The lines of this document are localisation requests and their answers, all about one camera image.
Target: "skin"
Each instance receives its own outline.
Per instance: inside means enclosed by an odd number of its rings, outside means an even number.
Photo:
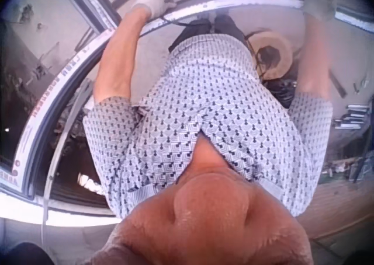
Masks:
[[[151,13],[136,5],[109,42],[96,103],[130,98],[137,40]],[[297,92],[329,99],[323,24],[306,15]],[[307,235],[260,185],[236,173],[203,135],[178,181],[139,204],[87,264],[313,264]]]

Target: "black cable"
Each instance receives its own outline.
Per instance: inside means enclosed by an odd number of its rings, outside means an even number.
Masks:
[[[194,23],[194,24],[191,24],[191,23],[181,23],[181,22],[178,22],[176,20],[173,20],[173,21],[170,21],[170,20],[167,20],[165,19],[163,16],[160,16],[160,19],[169,23],[169,24],[174,24],[174,25],[177,25],[177,26],[181,26],[181,27],[197,27],[197,26],[205,26],[207,25],[207,23]]]
[[[249,41],[249,37],[245,37],[245,39],[246,39],[248,45],[250,46],[250,49],[252,50],[252,53],[255,54],[255,60],[256,60],[255,69],[257,69],[257,68],[259,69],[260,74],[258,75],[258,77],[259,77],[259,80],[262,82],[264,80],[264,75],[266,74],[266,71],[262,72],[262,68],[260,66],[259,59],[258,59],[258,52],[255,53],[255,50],[253,49],[253,46],[252,46],[251,42]]]

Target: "white glove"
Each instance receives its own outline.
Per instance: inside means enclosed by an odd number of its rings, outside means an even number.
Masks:
[[[304,0],[303,10],[321,21],[334,18],[337,10],[337,0]]]
[[[151,11],[151,18],[162,16],[168,8],[176,7],[174,0],[135,0],[133,7],[143,4]]]

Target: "person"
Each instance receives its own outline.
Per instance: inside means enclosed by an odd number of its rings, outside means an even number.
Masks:
[[[227,15],[185,28],[132,107],[145,23],[175,4],[136,0],[105,49],[84,119],[110,209],[123,221],[87,264],[312,264],[296,216],[316,189],[332,105],[325,26],[336,0],[305,0],[289,110],[261,85]]]

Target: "short-sleeved shirt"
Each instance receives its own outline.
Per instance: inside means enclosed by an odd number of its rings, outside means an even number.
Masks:
[[[84,127],[118,217],[174,184],[192,160],[199,133],[238,174],[297,216],[313,197],[332,112],[330,102],[308,93],[296,94],[284,109],[261,85],[242,42],[206,34],[176,47],[139,106],[108,98],[88,113]]]

